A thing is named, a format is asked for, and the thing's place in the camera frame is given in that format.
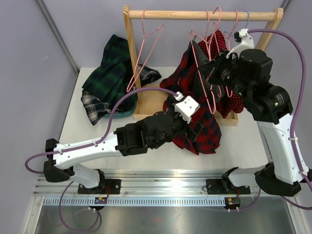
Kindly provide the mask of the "pink wire hanger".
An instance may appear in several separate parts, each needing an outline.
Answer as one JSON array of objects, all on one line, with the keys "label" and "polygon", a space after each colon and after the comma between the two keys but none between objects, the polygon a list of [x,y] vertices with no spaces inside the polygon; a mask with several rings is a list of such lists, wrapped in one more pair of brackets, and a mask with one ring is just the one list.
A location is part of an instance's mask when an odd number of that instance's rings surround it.
[{"label": "pink wire hanger", "polygon": [[[236,28],[236,25],[237,25],[237,22],[238,22],[238,11],[235,10],[235,14],[236,14],[236,20],[235,20],[235,23],[234,23],[234,26],[232,28],[232,30],[230,32],[226,32],[224,31],[219,25],[220,25],[220,19],[219,19],[219,23],[217,25],[217,28],[220,32],[222,32],[224,38],[227,39],[227,42],[228,42],[228,49],[231,48],[231,40],[230,38],[233,36],[233,32],[234,32],[234,29]],[[226,89],[226,93],[227,93],[227,97],[231,98],[232,95],[233,95],[233,91],[231,91],[227,86],[225,87]]]}]

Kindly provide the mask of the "pink hanger pair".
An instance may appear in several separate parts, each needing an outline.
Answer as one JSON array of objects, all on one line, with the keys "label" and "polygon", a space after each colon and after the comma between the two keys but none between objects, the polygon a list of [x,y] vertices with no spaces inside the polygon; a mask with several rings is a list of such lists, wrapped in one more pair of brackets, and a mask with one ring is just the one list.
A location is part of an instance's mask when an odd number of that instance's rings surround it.
[{"label": "pink hanger pair", "polygon": [[[210,15],[209,15],[209,11],[208,10],[205,10],[206,12],[206,15],[207,15],[207,27],[206,27],[206,32],[205,32],[205,37],[202,38],[200,37],[206,44],[206,49],[207,49],[207,52],[208,52],[208,61],[211,61],[212,58],[211,58],[211,50],[210,50],[210,47],[211,47],[211,40],[213,37],[211,37],[211,39],[209,41],[206,40],[207,36],[208,36],[208,31],[209,31],[209,24],[210,24]],[[191,46],[192,46],[192,50],[193,50],[193,55],[194,55],[194,60],[195,60],[195,64],[196,64],[196,68],[197,68],[197,73],[198,73],[198,76],[199,76],[199,80],[200,80],[200,83],[201,83],[201,86],[202,86],[202,90],[203,90],[203,94],[205,96],[205,99],[206,99],[206,102],[208,104],[208,108],[209,108],[209,111],[210,113],[213,115],[215,114],[216,112],[216,102],[215,102],[215,95],[213,93],[213,90],[212,90],[212,85],[210,86],[210,93],[212,95],[212,98],[213,98],[213,106],[211,107],[210,105],[210,102],[209,102],[209,99],[208,99],[208,95],[207,95],[207,92],[206,92],[206,88],[205,88],[205,84],[204,84],[204,80],[203,80],[203,75],[201,74],[200,70],[199,70],[199,65],[198,65],[198,61],[197,61],[197,56],[196,56],[196,52],[195,52],[195,47],[194,47],[194,43],[195,43],[195,40],[196,40],[196,37],[199,37],[198,34],[196,34],[193,30],[190,32],[190,42],[191,42]]]}]

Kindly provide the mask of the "red plaid skirt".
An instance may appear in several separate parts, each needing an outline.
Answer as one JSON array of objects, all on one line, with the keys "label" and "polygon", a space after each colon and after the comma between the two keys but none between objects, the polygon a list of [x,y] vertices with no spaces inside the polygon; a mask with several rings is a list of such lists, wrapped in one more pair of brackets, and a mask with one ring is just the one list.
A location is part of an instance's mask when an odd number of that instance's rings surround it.
[{"label": "red plaid skirt", "polygon": [[200,108],[192,116],[190,126],[193,128],[200,121],[204,124],[197,139],[192,142],[182,135],[177,135],[173,143],[180,149],[186,149],[193,154],[214,154],[220,146],[221,129],[211,114],[206,98],[202,91],[195,91],[195,85],[200,82],[197,66],[195,64],[192,46],[183,53],[182,59],[176,70],[168,78],[161,81],[160,87],[173,92],[181,92],[185,96],[191,96],[199,104]]}]

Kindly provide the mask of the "navy white plaid skirt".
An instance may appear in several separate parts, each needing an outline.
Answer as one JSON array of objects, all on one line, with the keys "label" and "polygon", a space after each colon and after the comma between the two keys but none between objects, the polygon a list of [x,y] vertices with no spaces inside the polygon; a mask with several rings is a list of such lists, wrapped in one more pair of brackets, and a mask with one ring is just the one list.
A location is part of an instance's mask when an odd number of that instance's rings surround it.
[{"label": "navy white plaid skirt", "polygon": [[[90,123],[94,126],[105,115],[111,113],[118,100],[125,95],[127,73],[104,72],[103,67],[97,68],[87,78],[82,86],[81,102]],[[141,85],[152,83],[161,78],[158,70],[145,66],[140,74]],[[136,103],[136,97],[127,98],[117,109],[117,112],[126,112]]]}]

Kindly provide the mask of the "pink hanger of green skirt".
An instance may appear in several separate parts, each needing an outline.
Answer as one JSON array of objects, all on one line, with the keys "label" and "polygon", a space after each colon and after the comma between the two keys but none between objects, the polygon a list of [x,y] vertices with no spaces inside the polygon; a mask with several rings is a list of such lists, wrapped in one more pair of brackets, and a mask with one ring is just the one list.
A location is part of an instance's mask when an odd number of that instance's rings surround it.
[{"label": "pink hanger of green skirt", "polygon": [[[127,93],[130,92],[134,86],[137,87],[136,85],[136,82],[139,81],[139,77],[140,77],[140,74],[143,70],[143,68],[145,67],[147,61],[149,60],[149,57],[151,56],[158,40],[159,40],[159,37],[161,36],[162,32],[163,32],[163,28],[164,28],[164,25],[161,24],[158,28],[156,28],[155,30],[151,31],[150,33],[146,34],[145,32],[145,28],[144,28],[144,17],[145,17],[145,13],[146,13],[147,9],[144,9],[143,10],[143,13],[142,13],[142,17],[141,17],[141,24],[142,24],[142,34],[143,34],[143,40],[142,40],[142,44],[141,44],[141,48],[140,48],[140,51],[139,51],[139,54],[137,56],[137,60],[136,60],[136,64],[135,64],[135,70],[133,71],[133,76],[131,77],[130,79],[130,82],[127,86]],[[141,68],[138,70],[138,65],[139,65],[139,60],[141,58],[141,54],[142,54],[142,51],[143,51],[143,48],[144,48],[144,45],[145,45],[145,41],[148,37],[150,37],[152,34],[158,32],[158,36],[145,60],[145,62],[142,64]]]}]

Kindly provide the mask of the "green plaid skirt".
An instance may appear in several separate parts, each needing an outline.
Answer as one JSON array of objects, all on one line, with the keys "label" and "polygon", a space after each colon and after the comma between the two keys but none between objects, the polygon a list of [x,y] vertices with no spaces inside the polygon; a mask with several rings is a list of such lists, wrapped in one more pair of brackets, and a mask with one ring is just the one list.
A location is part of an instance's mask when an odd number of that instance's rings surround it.
[{"label": "green plaid skirt", "polygon": [[106,43],[100,66],[82,86],[81,101],[104,104],[111,110],[127,94],[126,88],[133,76],[128,41],[113,34]]}]

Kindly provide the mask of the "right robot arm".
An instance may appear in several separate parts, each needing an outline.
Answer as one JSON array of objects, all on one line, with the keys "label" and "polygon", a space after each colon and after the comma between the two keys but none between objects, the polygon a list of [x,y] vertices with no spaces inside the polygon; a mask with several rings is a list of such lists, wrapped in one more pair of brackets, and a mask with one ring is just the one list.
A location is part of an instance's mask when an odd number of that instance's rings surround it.
[{"label": "right robot arm", "polygon": [[288,92],[269,82],[273,61],[259,49],[247,49],[239,55],[222,50],[201,68],[211,84],[230,88],[257,122],[272,156],[272,162],[258,168],[228,170],[221,181],[222,190],[233,193],[241,186],[258,186],[270,195],[293,197],[301,191],[304,176],[312,171],[296,153],[291,122],[293,107]]}]

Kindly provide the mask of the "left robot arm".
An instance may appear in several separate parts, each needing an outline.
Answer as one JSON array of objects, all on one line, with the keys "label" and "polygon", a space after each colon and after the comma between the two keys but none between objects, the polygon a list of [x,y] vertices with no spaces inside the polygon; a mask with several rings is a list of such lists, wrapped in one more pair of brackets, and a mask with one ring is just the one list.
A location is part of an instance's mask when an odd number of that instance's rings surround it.
[{"label": "left robot arm", "polygon": [[176,111],[157,112],[135,123],[109,132],[103,138],[94,138],[75,144],[61,144],[53,139],[46,141],[48,159],[43,166],[45,179],[50,183],[76,182],[82,186],[80,194],[107,192],[104,172],[90,169],[82,163],[104,157],[140,155],[148,149],[157,149],[176,136],[195,141],[204,127],[194,117],[184,119]]}]

